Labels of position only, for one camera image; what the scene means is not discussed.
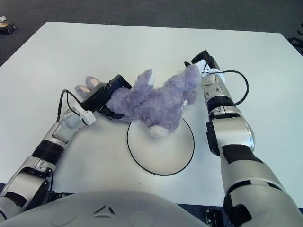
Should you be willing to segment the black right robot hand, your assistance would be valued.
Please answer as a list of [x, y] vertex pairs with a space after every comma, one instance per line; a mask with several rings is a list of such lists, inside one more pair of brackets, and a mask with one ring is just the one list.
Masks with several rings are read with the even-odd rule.
[[200, 52], [196, 55], [192, 60], [191, 63], [185, 61], [185, 67], [190, 65], [196, 65], [201, 73], [210, 72], [212, 69], [220, 70], [217, 62], [211, 56], [207, 50]]

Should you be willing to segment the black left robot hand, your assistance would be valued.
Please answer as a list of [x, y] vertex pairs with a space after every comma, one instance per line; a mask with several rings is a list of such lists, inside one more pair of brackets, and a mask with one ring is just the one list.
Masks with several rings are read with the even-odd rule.
[[84, 110], [98, 112], [108, 119], [120, 120], [124, 117], [123, 114], [112, 112], [106, 107], [112, 94], [119, 88], [131, 89], [132, 86], [121, 76], [117, 75], [108, 83], [99, 82], [81, 102], [81, 107]]

